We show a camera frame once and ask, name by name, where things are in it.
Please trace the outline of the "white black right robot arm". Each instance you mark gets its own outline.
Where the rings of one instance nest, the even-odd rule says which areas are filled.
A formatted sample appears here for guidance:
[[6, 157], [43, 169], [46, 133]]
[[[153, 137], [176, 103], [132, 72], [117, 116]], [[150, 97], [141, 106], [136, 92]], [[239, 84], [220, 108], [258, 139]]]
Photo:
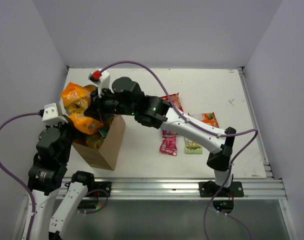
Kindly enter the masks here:
[[206, 164], [214, 171], [215, 192], [224, 197], [233, 190], [229, 168], [234, 128], [211, 126], [171, 106], [165, 99], [145, 95], [140, 85], [129, 77], [116, 79], [111, 87], [94, 90], [84, 114], [101, 122], [113, 115], [133, 116], [143, 126], [174, 132], [195, 141], [209, 151]]

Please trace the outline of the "brown paper bag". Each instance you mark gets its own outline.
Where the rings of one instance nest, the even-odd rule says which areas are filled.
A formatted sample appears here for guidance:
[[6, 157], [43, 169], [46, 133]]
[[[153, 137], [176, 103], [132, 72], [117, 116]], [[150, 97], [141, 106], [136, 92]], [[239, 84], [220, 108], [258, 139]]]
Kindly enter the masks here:
[[123, 117], [116, 116], [111, 121], [107, 137], [99, 149], [86, 147], [80, 140], [73, 142], [72, 145], [90, 167], [113, 171], [117, 165], [125, 127]]

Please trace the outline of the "orange yellow snack bag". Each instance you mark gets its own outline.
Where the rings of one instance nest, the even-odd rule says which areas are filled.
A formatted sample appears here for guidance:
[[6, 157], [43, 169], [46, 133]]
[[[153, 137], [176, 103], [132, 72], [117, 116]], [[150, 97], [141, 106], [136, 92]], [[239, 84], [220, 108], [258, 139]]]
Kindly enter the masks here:
[[91, 92], [95, 89], [94, 85], [81, 86], [69, 82], [60, 95], [65, 111], [75, 128], [88, 135], [96, 133], [104, 126], [102, 122], [84, 114], [91, 103]]

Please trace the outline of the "brown potato chips bag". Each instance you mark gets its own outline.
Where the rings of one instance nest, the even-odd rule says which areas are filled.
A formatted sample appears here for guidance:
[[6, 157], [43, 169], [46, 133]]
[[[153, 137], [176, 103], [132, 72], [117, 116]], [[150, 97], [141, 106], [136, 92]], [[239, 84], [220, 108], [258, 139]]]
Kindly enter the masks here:
[[109, 130], [107, 128], [101, 128], [99, 131], [93, 134], [82, 133], [79, 137], [80, 143], [88, 148], [98, 150], [105, 138], [108, 135]]

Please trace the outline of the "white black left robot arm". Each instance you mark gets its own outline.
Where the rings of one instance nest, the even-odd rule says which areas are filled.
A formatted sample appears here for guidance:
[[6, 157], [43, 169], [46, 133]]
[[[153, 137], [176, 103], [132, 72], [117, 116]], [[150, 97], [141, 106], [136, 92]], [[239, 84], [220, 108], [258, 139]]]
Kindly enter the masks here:
[[37, 153], [28, 172], [27, 186], [32, 197], [22, 234], [24, 240], [61, 240], [82, 198], [95, 193], [94, 175], [78, 170], [72, 175], [61, 204], [53, 210], [67, 172], [75, 132], [71, 124], [58, 123], [39, 134]]

